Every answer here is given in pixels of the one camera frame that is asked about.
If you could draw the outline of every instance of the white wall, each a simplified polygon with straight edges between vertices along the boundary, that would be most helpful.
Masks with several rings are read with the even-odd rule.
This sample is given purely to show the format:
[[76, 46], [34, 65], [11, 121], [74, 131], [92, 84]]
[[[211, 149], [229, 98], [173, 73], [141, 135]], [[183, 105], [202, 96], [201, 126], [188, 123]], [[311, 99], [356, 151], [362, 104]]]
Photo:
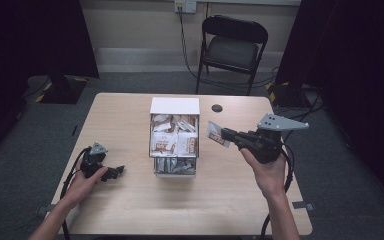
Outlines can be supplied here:
[[[181, 49], [180, 20], [173, 1], [81, 1], [95, 48]], [[209, 3], [208, 12], [262, 24], [269, 32], [265, 52], [283, 52], [298, 6]], [[199, 49], [207, 3], [183, 14], [188, 49]]]

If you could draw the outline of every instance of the black cable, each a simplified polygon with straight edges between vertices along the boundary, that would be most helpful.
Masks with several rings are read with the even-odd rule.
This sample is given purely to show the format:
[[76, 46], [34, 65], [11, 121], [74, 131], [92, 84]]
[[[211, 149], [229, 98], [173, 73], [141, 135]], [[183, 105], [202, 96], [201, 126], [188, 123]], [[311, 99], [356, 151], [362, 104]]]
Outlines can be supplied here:
[[[271, 79], [272, 78], [270, 77], [270, 78], [264, 79], [262, 81], [258, 81], [258, 83], [264, 83], [264, 82], [270, 81]], [[236, 91], [236, 92], [240, 92], [240, 93], [242, 93], [242, 91], [238, 90], [237, 88], [248, 88], [248, 86], [235, 86], [235, 88], [231, 88], [232, 86], [230, 86], [230, 85], [241, 84], [241, 83], [217, 82], [217, 81], [212, 81], [212, 80], [208, 80], [205, 78], [201, 79], [201, 82], [204, 84], [208, 84], [208, 85], [212, 85], [212, 86], [216, 86], [216, 87], [220, 87], [220, 88], [224, 88], [224, 89], [228, 89], [228, 90]], [[256, 86], [254, 84], [252, 88], [259, 88], [259, 87], [264, 87], [264, 85]]]
[[[77, 156], [76, 160], [74, 161], [74, 164], [73, 166], [71, 167], [71, 170], [70, 170], [70, 173], [68, 174], [65, 182], [64, 182], [64, 185], [62, 187], [62, 190], [61, 190], [61, 195], [60, 195], [60, 199], [62, 199], [64, 196], [65, 196], [65, 193], [67, 192], [67, 189], [68, 189], [68, 185], [70, 185], [70, 182], [71, 182], [71, 179], [73, 178], [74, 174], [77, 171], [74, 171], [76, 169], [76, 166], [77, 166], [77, 162], [79, 161], [80, 157], [90, 149], [91, 147], [88, 147], [88, 148], [85, 148], [83, 149], [79, 155]], [[64, 220], [64, 223], [62, 224], [62, 230], [64, 232], [64, 237], [66, 240], [70, 240], [70, 233], [68, 231], [68, 227], [67, 227], [67, 221]]]
[[205, 9], [205, 18], [208, 18], [208, 8], [210, 6], [210, 3], [207, 2], [207, 8]]
[[[310, 113], [322, 109], [323, 106], [324, 106], [323, 104], [322, 104], [320, 107], [318, 107], [317, 109], [314, 110], [314, 107], [316, 106], [316, 104], [317, 104], [317, 100], [319, 100], [320, 95], [321, 95], [321, 91], [318, 92], [317, 97], [314, 99], [313, 104], [311, 105], [310, 109], [309, 109], [306, 113], [300, 114], [300, 115], [298, 115], [298, 116], [291, 117], [291, 119], [301, 117], [301, 119], [298, 120], [299, 122], [301, 122], [301, 121], [304, 120], [304, 118], [307, 117]], [[294, 131], [290, 131], [290, 132], [288, 133], [288, 135], [286, 135], [286, 137], [285, 137], [285, 139], [283, 140], [283, 142], [286, 143], [286, 141], [288, 140], [289, 136], [291, 136], [291, 134], [292, 134], [293, 132], [294, 132]]]
[[[273, 80], [273, 78], [275, 78], [275, 77], [276, 77], [276, 75], [275, 76], [271, 76], [269, 78], [266, 78], [264, 80], [256, 81], [256, 82], [253, 83], [253, 88], [255, 88], [255, 87], [264, 87], [265, 86], [264, 83], [266, 83], [266, 82], [268, 82], [270, 80]], [[208, 80], [208, 79], [204, 79], [204, 80], [207, 80], [207, 81], [213, 82], [213, 83], [218, 83], [218, 84], [225, 84], [225, 85], [246, 85], [243, 88], [248, 88], [248, 83], [227, 83], [227, 82], [218, 82], [218, 81], [213, 81], [213, 80]]]
[[188, 71], [192, 74], [192, 76], [194, 76], [195, 78], [198, 78], [197, 76], [195, 76], [195, 74], [192, 72], [192, 70], [189, 67], [187, 48], [186, 48], [185, 32], [183, 31], [183, 14], [182, 14], [182, 11], [183, 11], [183, 9], [181, 7], [177, 7], [177, 12], [179, 14], [179, 19], [180, 19], [183, 59], [185, 60], [186, 68], [188, 69]]
[[[324, 103], [321, 103], [320, 106], [318, 106], [317, 108], [314, 108], [313, 110], [311, 110], [310, 113], [317, 112], [320, 109], [322, 109], [323, 107], [324, 107]], [[281, 114], [284, 114], [284, 113], [287, 113], [287, 112], [292, 112], [292, 111], [305, 111], [302, 114], [299, 114], [299, 115], [296, 115], [296, 116], [293, 116], [293, 117], [288, 117], [289, 119], [295, 119], [295, 118], [299, 118], [302, 115], [308, 113], [308, 108], [282, 108], [282, 107], [280, 107], [280, 108], [274, 108], [273, 111], [274, 111], [274, 113], [276, 115], [281, 115]]]
[[[292, 158], [289, 158], [288, 154], [285, 152], [285, 150], [282, 149], [283, 156], [286, 158], [286, 162], [288, 164], [288, 174], [286, 176], [285, 180], [285, 193], [288, 192], [289, 187], [291, 186], [292, 180], [293, 180], [293, 172], [295, 168], [295, 159], [294, 159], [294, 154], [291, 151], [291, 148], [287, 146], [286, 144], [283, 144], [290, 152], [292, 155]], [[270, 214], [267, 214], [266, 219], [264, 220], [263, 226], [261, 227], [261, 236], [260, 240], [264, 240], [266, 238], [266, 230], [270, 222]]]

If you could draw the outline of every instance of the person's left hand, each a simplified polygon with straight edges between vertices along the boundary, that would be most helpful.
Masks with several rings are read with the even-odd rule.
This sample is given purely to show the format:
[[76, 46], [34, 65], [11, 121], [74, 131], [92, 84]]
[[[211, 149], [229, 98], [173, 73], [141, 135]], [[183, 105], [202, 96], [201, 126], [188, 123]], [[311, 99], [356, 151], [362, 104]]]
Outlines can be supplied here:
[[76, 165], [76, 174], [71, 181], [71, 185], [67, 190], [64, 198], [70, 202], [71, 208], [74, 208], [79, 202], [89, 195], [93, 186], [101, 179], [101, 177], [107, 172], [107, 167], [100, 168], [90, 178], [86, 178], [83, 172], [80, 170], [80, 166], [83, 159], [80, 159]]

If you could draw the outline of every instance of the wooden table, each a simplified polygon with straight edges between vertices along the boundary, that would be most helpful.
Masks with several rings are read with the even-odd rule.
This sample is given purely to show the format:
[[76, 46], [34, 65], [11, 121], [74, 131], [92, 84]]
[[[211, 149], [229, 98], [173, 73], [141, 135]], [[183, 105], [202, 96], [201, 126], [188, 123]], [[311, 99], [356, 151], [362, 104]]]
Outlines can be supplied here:
[[[195, 178], [159, 178], [149, 157], [152, 97], [200, 99], [200, 145]], [[213, 112], [213, 104], [223, 107]], [[101, 93], [93, 102], [53, 203], [80, 151], [98, 141], [108, 149], [103, 164], [125, 165], [116, 180], [100, 182], [67, 218], [72, 234], [259, 235], [268, 208], [250, 166], [234, 144], [205, 137], [211, 120], [237, 131], [255, 130], [272, 112], [263, 97]], [[290, 202], [302, 201], [296, 181]], [[292, 212], [301, 235], [312, 226], [305, 208]]]

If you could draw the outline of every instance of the chair leg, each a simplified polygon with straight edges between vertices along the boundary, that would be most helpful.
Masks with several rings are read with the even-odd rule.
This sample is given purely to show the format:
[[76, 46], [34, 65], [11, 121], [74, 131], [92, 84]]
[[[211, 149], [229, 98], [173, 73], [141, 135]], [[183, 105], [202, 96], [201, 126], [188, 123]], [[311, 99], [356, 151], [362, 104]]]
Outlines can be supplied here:
[[195, 88], [195, 94], [198, 94], [199, 90], [199, 80], [201, 79], [201, 72], [202, 72], [202, 63], [199, 63], [199, 68], [198, 68], [198, 77], [196, 78], [196, 88]]
[[248, 90], [246, 91], [246, 95], [249, 96], [249, 93], [251, 92], [252, 84], [254, 83], [256, 72], [252, 73], [248, 80]]

